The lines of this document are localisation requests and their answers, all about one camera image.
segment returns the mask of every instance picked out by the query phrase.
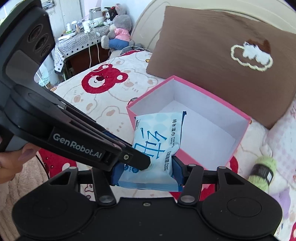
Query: human hand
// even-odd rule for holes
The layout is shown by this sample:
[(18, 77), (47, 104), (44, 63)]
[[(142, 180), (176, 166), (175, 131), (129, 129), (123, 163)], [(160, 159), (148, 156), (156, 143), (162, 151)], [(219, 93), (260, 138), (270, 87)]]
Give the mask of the human hand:
[(23, 164), (32, 159), (39, 149), (28, 143), (21, 150), (0, 153), (0, 184), (12, 180), (15, 174), (20, 173)]

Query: gray teddy bear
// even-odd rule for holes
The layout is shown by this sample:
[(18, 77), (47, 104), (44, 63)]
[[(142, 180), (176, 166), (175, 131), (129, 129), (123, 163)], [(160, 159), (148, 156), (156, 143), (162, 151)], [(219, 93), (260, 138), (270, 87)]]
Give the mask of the gray teddy bear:
[(131, 41), (131, 36), (129, 34), (132, 28), (130, 16), (127, 14), (118, 15), (114, 18), (113, 24), (116, 28), (111, 28), (110, 32), (101, 39), (102, 48), (115, 50), (122, 50), (125, 48), (122, 53), (132, 50), (131, 47), (127, 48), (128, 46), (133, 46), (135, 44), (134, 41)]

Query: wet wipes package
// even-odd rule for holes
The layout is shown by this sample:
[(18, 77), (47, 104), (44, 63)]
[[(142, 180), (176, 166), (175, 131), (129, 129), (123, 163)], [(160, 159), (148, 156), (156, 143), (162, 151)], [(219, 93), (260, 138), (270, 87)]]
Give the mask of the wet wipes package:
[(136, 117), (133, 148), (150, 156), (151, 164), (143, 171), (125, 165), (120, 187), (181, 191), (173, 178), (172, 155), (180, 148), (185, 115), (184, 111)]

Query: brown pillow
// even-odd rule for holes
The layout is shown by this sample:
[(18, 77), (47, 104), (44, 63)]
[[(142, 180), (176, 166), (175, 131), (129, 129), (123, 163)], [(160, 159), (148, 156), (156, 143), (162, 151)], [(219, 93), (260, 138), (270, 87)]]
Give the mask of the brown pillow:
[(147, 73), (181, 77), (271, 128), (296, 93), (296, 35), (226, 12), (167, 6)]

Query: black yarn label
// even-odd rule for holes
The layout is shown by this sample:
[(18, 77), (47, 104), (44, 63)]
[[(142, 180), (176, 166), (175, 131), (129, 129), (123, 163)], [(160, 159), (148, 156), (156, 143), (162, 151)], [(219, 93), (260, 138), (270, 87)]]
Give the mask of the black yarn label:
[(272, 172), (272, 170), (262, 164), (254, 165), (250, 175), (262, 177), (267, 181), (268, 185), (274, 177), (274, 173)]

